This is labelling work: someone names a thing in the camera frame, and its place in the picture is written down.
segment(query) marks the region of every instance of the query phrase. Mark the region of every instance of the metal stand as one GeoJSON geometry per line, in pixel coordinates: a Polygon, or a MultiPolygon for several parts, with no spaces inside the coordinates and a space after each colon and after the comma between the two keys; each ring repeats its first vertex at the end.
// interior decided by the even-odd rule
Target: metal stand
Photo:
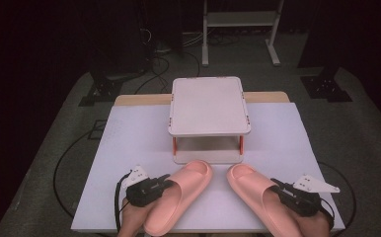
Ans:
{"type": "Polygon", "coordinates": [[[93,107],[96,102],[114,102],[116,97],[119,96],[121,87],[121,82],[106,81],[99,85],[95,82],[88,95],[80,101],[79,107],[93,107]]]}
{"type": "Polygon", "coordinates": [[[346,91],[343,91],[335,81],[339,67],[326,66],[318,76],[304,76],[301,81],[311,99],[327,99],[328,102],[351,102],[346,91]]]}
{"type": "Polygon", "coordinates": [[[203,43],[202,66],[208,66],[208,27],[256,27],[272,26],[270,39],[266,39],[267,50],[274,66],[279,66],[280,61],[274,50],[274,39],[279,25],[283,1],[279,0],[276,11],[262,12],[216,12],[208,13],[207,0],[203,3],[203,43]]]}

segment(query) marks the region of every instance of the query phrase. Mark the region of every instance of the slipper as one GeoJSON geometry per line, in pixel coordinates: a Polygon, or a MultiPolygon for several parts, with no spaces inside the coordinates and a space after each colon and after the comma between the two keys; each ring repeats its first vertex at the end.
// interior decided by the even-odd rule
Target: slipper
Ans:
{"type": "Polygon", "coordinates": [[[253,167],[237,164],[227,172],[228,183],[234,192],[252,209],[274,237],[302,237],[279,196],[269,188],[277,186],[253,167]]]}
{"type": "Polygon", "coordinates": [[[167,180],[173,185],[163,191],[144,222],[144,230],[152,236],[169,232],[191,203],[202,193],[212,178],[212,168],[201,160],[190,161],[167,180]]]}

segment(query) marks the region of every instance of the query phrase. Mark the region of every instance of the cable on floor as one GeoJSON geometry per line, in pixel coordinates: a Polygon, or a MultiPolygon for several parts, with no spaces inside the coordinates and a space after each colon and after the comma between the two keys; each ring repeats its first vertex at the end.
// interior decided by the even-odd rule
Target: cable on floor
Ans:
{"type": "Polygon", "coordinates": [[[350,182],[348,181],[348,179],[342,174],[341,171],[339,171],[338,169],[336,169],[334,166],[331,166],[325,162],[322,162],[322,161],[317,161],[319,163],[319,165],[323,165],[323,166],[326,166],[328,168],[330,168],[331,170],[335,171],[336,173],[338,173],[338,175],[345,181],[345,183],[347,184],[349,190],[350,190],[350,194],[351,194],[351,198],[352,198],[352,212],[351,212],[351,216],[347,222],[347,224],[344,226],[344,229],[343,230],[340,230],[338,232],[336,232],[333,237],[337,237],[337,236],[340,236],[342,233],[344,233],[348,227],[351,225],[351,223],[353,222],[355,216],[356,216],[356,206],[357,206],[357,203],[356,203],[356,194],[354,193],[354,189],[353,189],[353,186],[350,184],[350,182]]]}
{"type": "Polygon", "coordinates": [[[167,72],[167,70],[169,69],[170,67],[170,63],[167,59],[163,58],[163,57],[157,57],[158,59],[161,59],[163,61],[165,61],[167,63],[167,66],[166,68],[161,72],[161,73],[158,73],[156,74],[155,76],[151,77],[150,79],[146,80],[145,82],[143,82],[134,92],[134,95],[138,94],[139,90],[141,90],[141,88],[143,88],[147,83],[149,83],[150,81],[156,79],[156,78],[159,78],[160,75],[164,74],[165,72],[167,72]]]}
{"type": "Polygon", "coordinates": [[[197,57],[193,54],[191,54],[190,52],[185,52],[183,51],[184,54],[187,54],[187,55],[190,55],[191,57],[194,58],[194,60],[196,61],[196,65],[197,65],[197,73],[196,73],[196,77],[199,76],[199,73],[200,73],[200,66],[199,66],[199,60],[197,60],[197,57]]]}
{"type": "Polygon", "coordinates": [[[228,46],[240,41],[240,37],[237,34],[231,36],[224,36],[224,34],[213,35],[208,39],[210,46],[228,46]]]}
{"type": "MultiPolygon", "coordinates": [[[[161,57],[155,57],[155,58],[157,58],[157,59],[164,59],[164,60],[167,60],[167,59],[165,59],[165,58],[161,58],[161,57]]],[[[167,86],[169,85],[169,83],[168,83],[168,81],[164,78],[164,77],[162,77],[162,74],[159,74],[159,73],[157,73],[155,70],[154,70],[154,67],[152,67],[151,68],[151,71],[159,78],[159,81],[160,81],[160,84],[162,85],[162,88],[160,89],[160,94],[163,94],[163,93],[165,93],[165,94],[167,94],[168,93],[168,91],[167,91],[167,86]]]]}
{"type": "MultiPolygon", "coordinates": [[[[53,177],[52,177],[52,189],[53,189],[53,192],[54,192],[54,195],[55,195],[55,198],[57,199],[59,205],[61,206],[61,208],[64,210],[64,212],[66,214],[68,214],[71,218],[74,218],[74,214],[72,214],[67,207],[65,207],[65,205],[62,203],[62,200],[58,194],[58,190],[57,190],[57,186],[56,186],[56,177],[57,177],[57,172],[58,172],[58,168],[61,164],[61,161],[64,159],[64,157],[66,156],[66,154],[68,153],[68,151],[70,151],[71,148],[73,148],[74,145],[77,144],[77,142],[79,142],[81,139],[83,139],[84,137],[90,135],[93,131],[96,130],[96,128],[101,128],[103,126],[105,126],[106,124],[101,124],[101,125],[98,125],[98,126],[95,126],[94,128],[90,129],[89,131],[83,133],[81,136],[79,136],[76,140],[74,140],[70,146],[67,147],[67,149],[65,149],[65,151],[62,153],[62,155],[60,156],[60,158],[58,159],[58,162],[57,162],[57,165],[55,166],[54,168],[54,173],[53,173],[53,177]]],[[[110,237],[108,235],[105,235],[105,234],[100,234],[100,233],[96,233],[97,235],[99,236],[103,236],[103,237],[110,237]]]]}

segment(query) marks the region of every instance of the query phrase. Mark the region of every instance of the dark background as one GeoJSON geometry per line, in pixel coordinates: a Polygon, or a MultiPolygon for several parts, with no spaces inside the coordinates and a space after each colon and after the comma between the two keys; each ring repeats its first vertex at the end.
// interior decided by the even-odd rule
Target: dark background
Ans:
{"type": "MultiPolygon", "coordinates": [[[[0,1],[0,219],[69,91],[89,71],[91,51],[124,71],[145,67],[130,67],[130,51],[114,40],[134,31],[116,32],[110,17],[120,25],[129,21],[116,14],[128,11],[117,4],[132,1],[109,1],[113,8],[104,2],[0,1]]],[[[209,1],[218,11],[268,10],[274,4],[209,1]]],[[[202,0],[140,1],[138,9],[138,24],[172,45],[180,46],[180,31],[201,31],[202,0]]],[[[381,0],[286,0],[279,30],[310,30],[300,67],[323,66],[336,49],[339,64],[359,78],[381,111],[381,0]]]]}

